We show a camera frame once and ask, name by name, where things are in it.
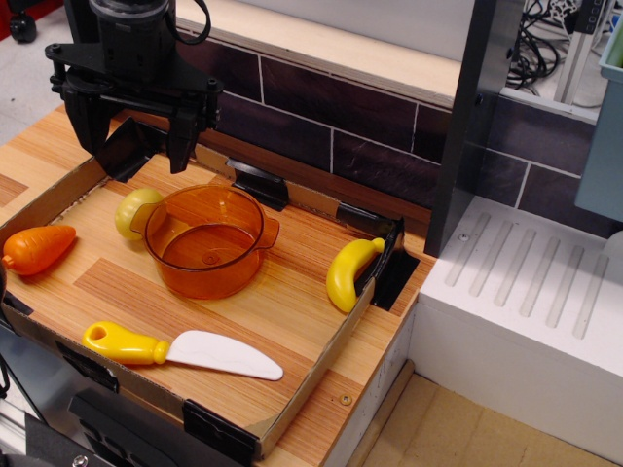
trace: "gray floor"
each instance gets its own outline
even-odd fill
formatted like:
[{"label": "gray floor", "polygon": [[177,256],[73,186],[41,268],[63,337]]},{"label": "gray floor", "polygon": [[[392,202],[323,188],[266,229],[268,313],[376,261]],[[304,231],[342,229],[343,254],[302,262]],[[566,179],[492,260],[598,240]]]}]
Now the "gray floor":
[{"label": "gray floor", "polygon": [[0,41],[0,145],[62,103],[58,94],[50,91],[53,66],[44,53],[54,42],[72,42],[62,8],[37,21],[34,42],[19,44],[11,36]]}]

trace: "orange carrot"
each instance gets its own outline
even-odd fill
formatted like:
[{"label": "orange carrot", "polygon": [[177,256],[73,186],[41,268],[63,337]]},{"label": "orange carrot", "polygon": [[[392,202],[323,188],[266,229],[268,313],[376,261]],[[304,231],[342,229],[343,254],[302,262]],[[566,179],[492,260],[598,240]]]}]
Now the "orange carrot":
[{"label": "orange carrot", "polygon": [[56,261],[75,237],[76,230],[70,226],[26,229],[5,242],[2,263],[20,275],[36,274]]}]

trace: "yellow banana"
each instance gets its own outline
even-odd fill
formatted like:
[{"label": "yellow banana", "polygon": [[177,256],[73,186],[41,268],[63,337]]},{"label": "yellow banana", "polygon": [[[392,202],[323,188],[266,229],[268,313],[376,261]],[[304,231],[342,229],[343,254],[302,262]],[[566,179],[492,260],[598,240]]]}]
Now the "yellow banana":
[{"label": "yellow banana", "polygon": [[327,272],[327,293],[334,305],[349,313],[357,302],[354,278],[376,254],[383,253],[385,241],[358,239],[342,248]]}]

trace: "brick wall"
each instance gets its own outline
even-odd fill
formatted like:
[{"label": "brick wall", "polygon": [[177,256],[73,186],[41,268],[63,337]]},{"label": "brick wall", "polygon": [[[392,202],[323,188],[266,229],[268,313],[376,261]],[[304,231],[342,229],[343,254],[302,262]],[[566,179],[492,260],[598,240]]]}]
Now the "brick wall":
[{"label": "brick wall", "polygon": [[[218,131],[432,208],[450,110],[215,41],[178,45],[226,85]],[[593,126],[502,97],[478,195],[608,237],[575,207]]]}]

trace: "toy onion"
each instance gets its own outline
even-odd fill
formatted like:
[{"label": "toy onion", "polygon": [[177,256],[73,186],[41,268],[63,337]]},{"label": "toy onion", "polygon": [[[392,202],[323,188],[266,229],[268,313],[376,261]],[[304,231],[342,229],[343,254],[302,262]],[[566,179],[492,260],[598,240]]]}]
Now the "toy onion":
[{"label": "toy onion", "polygon": [[141,211],[146,222],[149,214],[156,209],[157,204],[162,200],[163,196],[153,188],[139,188],[131,192],[121,201],[117,207],[117,211],[115,211],[115,227],[117,228],[117,232],[128,240],[140,240],[143,235],[132,230],[132,221],[136,213],[141,206],[151,204],[151,209]]},{"label": "toy onion", "polygon": [[44,226],[26,229],[9,237],[4,244],[2,264],[19,275],[32,275],[48,268],[76,237],[70,226]]}]

